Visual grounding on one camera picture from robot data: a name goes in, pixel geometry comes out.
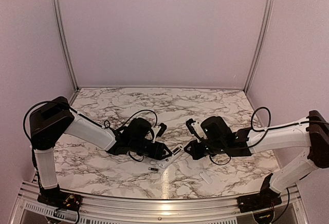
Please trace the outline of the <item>white remote control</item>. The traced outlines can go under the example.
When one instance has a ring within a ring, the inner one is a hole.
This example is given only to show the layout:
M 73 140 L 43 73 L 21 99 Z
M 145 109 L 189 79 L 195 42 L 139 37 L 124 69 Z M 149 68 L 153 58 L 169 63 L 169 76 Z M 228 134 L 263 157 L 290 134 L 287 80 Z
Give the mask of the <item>white remote control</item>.
M 172 151 L 172 156 L 163 159 L 163 160 L 158 160 L 156 161 L 156 164 L 161 168 L 161 169 L 166 169 L 169 165 L 171 165 L 173 162 L 175 162 L 182 154 L 183 154 L 183 146 L 181 144 L 177 145 L 175 149 Z

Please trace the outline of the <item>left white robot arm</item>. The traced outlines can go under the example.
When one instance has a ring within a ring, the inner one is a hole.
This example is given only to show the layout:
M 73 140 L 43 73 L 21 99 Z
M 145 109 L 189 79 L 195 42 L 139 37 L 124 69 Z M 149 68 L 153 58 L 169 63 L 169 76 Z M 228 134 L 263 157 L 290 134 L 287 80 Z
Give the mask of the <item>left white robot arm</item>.
M 45 198 L 54 206 L 61 206 L 65 201 L 64 193 L 58 190 L 54 162 L 54 148 L 61 137 L 73 136 L 115 156 L 135 153 L 141 157 L 165 160 L 173 153 L 156 139 L 166 129 L 163 123 L 152 125 L 148 120 L 135 116 L 118 128 L 112 128 L 108 121 L 99 124 L 72 108 L 63 96 L 35 104 L 23 117 L 23 131 L 31 144 L 40 188 L 45 190 Z

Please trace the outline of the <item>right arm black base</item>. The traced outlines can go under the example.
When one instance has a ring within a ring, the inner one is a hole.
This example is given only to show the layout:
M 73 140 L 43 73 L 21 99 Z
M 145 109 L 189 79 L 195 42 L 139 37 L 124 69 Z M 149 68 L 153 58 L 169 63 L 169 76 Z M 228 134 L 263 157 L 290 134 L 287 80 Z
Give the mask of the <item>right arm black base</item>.
M 280 193 L 276 193 L 270 188 L 270 180 L 272 176 L 273 173 L 264 178 L 258 193 L 244 195 L 237 198 L 237 204 L 241 213 L 271 208 L 282 203 Z

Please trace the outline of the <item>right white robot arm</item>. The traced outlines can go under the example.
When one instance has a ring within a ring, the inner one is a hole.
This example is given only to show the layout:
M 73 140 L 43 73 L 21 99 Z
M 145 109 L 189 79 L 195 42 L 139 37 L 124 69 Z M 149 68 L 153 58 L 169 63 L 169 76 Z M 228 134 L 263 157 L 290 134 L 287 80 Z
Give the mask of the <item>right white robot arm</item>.
M 254 202 L 260 208 L 271 203 L 275 196 L 311 172 L 328 168 L 328 122 L 316 110 L 292 123 L 256 129 L 253 126 L 235 132 L 220 116 L 197 123 L 186 122 L 195 136 L 184 148 L 194 160 L 226 154 L 228 157 L 247 157 L 263 151 L 302 147 L 302 153 L 278 172 L 268 175 Z

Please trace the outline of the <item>white battery cover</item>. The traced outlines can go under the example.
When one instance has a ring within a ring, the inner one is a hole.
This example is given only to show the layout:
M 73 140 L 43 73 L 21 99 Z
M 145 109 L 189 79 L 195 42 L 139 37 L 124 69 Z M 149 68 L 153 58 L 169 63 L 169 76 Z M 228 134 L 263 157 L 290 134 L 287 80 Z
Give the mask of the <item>white battery cover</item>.
M 199 175 L 207 184 L 211 184 L 213 182 L 213 179 L 206 173 L 201 172 Z

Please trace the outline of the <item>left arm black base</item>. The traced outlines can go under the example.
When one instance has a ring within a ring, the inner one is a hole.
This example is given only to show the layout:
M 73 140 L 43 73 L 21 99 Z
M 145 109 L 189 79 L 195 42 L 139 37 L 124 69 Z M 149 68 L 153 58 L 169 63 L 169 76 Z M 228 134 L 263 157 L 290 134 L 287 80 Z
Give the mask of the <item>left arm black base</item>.
M 60 188 L 41 189 L 37 201 L 57 210 L 78 211 L 81 206 L 82 196 L 79 194 L 63 192 Z

